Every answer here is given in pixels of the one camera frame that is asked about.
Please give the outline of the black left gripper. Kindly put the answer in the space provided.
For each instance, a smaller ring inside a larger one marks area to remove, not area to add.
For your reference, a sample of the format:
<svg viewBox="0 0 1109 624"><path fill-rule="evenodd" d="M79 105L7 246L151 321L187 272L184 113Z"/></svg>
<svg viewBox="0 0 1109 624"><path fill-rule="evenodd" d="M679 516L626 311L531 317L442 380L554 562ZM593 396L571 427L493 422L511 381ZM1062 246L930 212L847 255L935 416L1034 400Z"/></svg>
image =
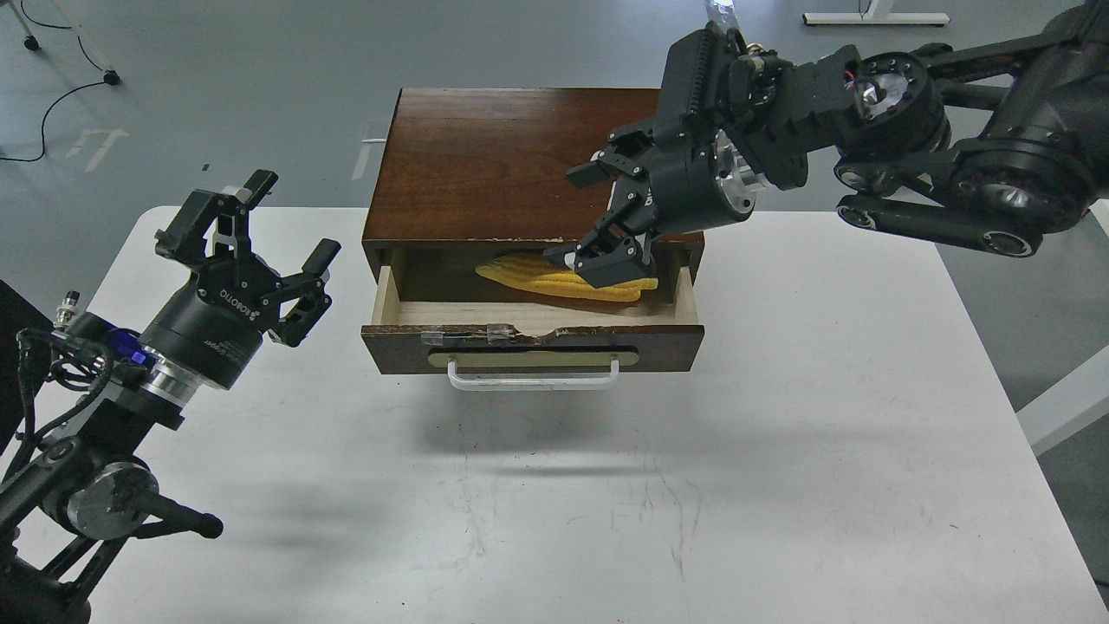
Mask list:
<svg viewBox="0 0 1109 624"><path fill-rule="evenodd" d="M277 180L274 171L257 170L230 192L195 190L155 233L159 256L191 274L139 342L210 386L233 387L266 330L274 342L296 348L330 307L324 285L340 242L321 238L302 272L285 277L252 250L250 211Z"/></svg>

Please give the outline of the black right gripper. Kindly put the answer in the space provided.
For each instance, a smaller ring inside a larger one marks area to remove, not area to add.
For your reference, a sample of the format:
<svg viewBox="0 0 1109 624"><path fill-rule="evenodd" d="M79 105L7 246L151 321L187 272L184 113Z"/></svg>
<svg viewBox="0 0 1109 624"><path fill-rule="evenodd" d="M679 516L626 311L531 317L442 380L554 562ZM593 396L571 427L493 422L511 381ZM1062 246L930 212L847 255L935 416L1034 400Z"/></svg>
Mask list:
<svg viewBox="0 0 1109 624"><path fill-rule="evenodd" d="M567 170L567 180L587 188L625 177L650 190L649 201L635 191L614 192L592 231L580 241L543 250L543 260L570 269L597 289L652 279L657 263L651 246L658 236L720 228L751 217L756 198L744 180L745 166L729 139L654 139L652 121L613 129L607 146ZM633 218L643 208L645 226L635 228Z"/></svg>

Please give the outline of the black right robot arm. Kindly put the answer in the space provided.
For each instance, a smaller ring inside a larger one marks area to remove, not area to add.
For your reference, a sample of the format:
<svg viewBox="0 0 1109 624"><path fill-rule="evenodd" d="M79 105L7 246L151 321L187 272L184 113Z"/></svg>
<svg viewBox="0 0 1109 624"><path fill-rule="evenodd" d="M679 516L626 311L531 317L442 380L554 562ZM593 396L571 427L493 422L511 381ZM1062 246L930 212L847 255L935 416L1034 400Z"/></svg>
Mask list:
<svg viewBox="0 0 1109 624"><path fill-rule="evenodd" d="M1105 1L988 47L842 47L805 64L709 23L670 47L653 117L567 171L613 193L545 260L596 288L654 276L657 238L737 224L830 146L855 228L1029 257L1106 197L1106 91Z"/></svg>

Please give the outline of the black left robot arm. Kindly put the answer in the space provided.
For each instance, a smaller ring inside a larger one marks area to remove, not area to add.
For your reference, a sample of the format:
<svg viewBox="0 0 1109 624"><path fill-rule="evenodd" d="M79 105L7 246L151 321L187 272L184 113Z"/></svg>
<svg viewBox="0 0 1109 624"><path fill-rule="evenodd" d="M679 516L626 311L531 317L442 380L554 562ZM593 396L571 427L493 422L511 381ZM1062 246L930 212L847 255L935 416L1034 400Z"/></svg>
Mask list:
<svg viewBox="0 0 1109 624"><path fill-rule="evenodd" d="M322 238L282 276L252 250L250 214L278 180L196 190L164 231L160 257L190 277L143 333L60 308L51 331L17 333L24 429L3 479L4 623L87 623L88 597L130 540L221 536L218 516L159 492L136 457L152 427L175 430L201 386L230 388L268 335L297 347L330 307Z"/></svg>

